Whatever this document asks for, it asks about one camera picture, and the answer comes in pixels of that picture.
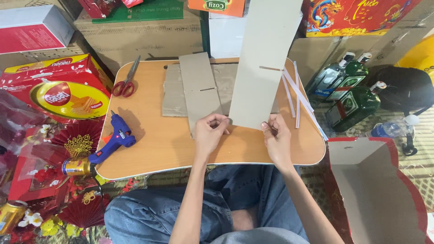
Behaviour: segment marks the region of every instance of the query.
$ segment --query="blue glue gun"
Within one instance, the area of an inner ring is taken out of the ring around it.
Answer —
[[[113,135],[108,143],[98,152],[89,155],[89,161],[93,164],[100,164],[114,153],[121,145],[129,148],[136,143],[135,137],[124,119],[115,114],[112,110]]]

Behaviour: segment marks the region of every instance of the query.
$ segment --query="beverage can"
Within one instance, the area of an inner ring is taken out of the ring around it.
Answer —
[[[90,175],[90,162],[87,158],[69,158],[63,162],[64,175]]]
[[[27,203],[10,200],[0,208],[0,235],[9,234],[24,216]]]

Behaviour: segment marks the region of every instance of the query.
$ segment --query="jeans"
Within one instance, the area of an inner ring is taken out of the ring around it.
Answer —
[[[104,215],[113,243],[169,243],[184,192],[185,187],[139,189],[114,198]],[[201,244],[232,231],[231,211],[256,205],[259,227],[287,229],[308,241],[274,165],[225,165],[205,178]]]

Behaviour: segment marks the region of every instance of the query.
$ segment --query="person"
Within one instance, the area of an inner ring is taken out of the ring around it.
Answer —
[[[139,189],[111,201],[105,224],[113,243],[343,244],[291,162],[291,133],[280,114],[261,125],[274,165],[220,166],[205,179],[228,125],[218,114],[196,123],[186,187]]]

